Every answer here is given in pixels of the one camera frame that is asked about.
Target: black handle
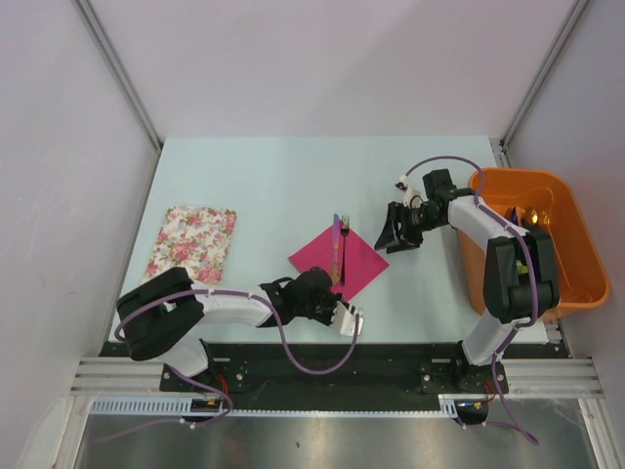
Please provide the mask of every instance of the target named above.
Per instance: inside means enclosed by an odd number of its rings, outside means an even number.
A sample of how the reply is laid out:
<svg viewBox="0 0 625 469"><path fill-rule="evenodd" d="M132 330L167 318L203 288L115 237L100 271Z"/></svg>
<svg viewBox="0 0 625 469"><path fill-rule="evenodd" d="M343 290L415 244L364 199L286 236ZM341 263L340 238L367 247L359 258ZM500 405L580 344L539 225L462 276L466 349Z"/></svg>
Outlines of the black handle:
<svg viewBox="0 0 625 469"><path fill-rule="evenodd" d="M345 248L348 245L348 237L343 236L343 262L341 263L341 286L345 285Z"/></svg>

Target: floral placemat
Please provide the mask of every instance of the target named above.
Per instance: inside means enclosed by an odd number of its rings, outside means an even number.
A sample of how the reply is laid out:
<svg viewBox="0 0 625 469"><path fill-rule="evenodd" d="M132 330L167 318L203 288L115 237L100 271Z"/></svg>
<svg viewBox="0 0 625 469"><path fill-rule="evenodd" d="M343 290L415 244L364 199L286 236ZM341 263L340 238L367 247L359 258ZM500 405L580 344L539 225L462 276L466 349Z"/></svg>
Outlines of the floral placemat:
<svg viewBox="0 0 625 469"><path fill-rule="evenodd" d="M144 282L180 266L187 268L194 280L211 285L219 283L235 223L234 210L170 207L150 256Z"/></svg>

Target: wall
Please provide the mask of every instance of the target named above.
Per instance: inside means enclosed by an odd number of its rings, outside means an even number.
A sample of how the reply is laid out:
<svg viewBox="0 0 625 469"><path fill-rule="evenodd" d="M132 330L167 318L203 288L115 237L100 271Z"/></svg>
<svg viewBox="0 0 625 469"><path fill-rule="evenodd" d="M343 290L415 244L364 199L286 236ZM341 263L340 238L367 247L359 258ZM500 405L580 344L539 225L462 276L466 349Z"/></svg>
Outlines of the wall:
<svg viewBox="0 0 625 469"><path fill-rule="evenodd" d="M104 331L155 155L70 1L0 15L0 467Z"/></svg>
<svg viewBox="0 0 625 469"><path fill-rule="evenodd" d="M573 0L93 0L161 137L499 138Z"/></svg>
<svg viewBox="0 0 625 469"><path fill-rule="evenodd" d="M604 261L611 296L566 319L579 356L592 355L621 440L625 437L625 3L591 2L584 21L511 147L514 166L570 183Z"/></svg>

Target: tabletop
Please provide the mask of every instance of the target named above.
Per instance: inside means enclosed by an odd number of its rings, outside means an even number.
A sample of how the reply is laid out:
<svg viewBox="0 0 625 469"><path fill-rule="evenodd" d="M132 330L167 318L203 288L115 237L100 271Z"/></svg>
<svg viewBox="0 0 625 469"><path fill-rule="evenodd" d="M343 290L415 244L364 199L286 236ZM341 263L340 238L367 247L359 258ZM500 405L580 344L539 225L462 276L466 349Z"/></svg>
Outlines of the tabletop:
<svg viewBox="0 0 625 469"><path fill-rule="evenodd" d="M328 228L332 214L348 214L351 227L370 245L379 236L395 188L414 163L440 154L495 166L485 136L168 139L160 157L132 252L122 294L137 287L173 205L236 210L232 245L220 286L251 288L279 277L296 277L288 257ZM459 161L436 161L415 170L411 182L448 168L458 187L474 169ZM413 251L382 253L390 266L352 303L364 311L360 342L457 342L479 319L467 296L455 231L424 234ZM113 329L119 324L115 315ZM109 340L114 340L112 330ZM317 322L295 319L285 328L290 342L338 343L350 338ZM194 334L212 342L279 342L276 330L241 324L205 324ZM516 339L547 342L537 323Z"/></svg>

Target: pink cloth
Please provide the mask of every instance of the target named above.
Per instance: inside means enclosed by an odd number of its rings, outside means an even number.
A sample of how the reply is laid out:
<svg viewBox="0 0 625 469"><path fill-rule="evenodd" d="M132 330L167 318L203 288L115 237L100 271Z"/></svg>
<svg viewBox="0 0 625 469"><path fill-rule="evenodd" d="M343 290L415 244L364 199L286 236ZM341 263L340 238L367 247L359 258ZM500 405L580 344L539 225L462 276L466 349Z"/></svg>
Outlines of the pink cloth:
<svg viewBox="0 0 625 469"><path fill-rule="evenodd" d="M343 259L343 237L339 242L339 274ZM317 236L298 252L289 257L299 273L312 267L321 267L332 276L332 227ZM371 280L381 274L389 263L373 250L354 230L348 235L348 249L345 253L345 286L334 285L332 291L343 293L346 301L354 298Z"/></svg>

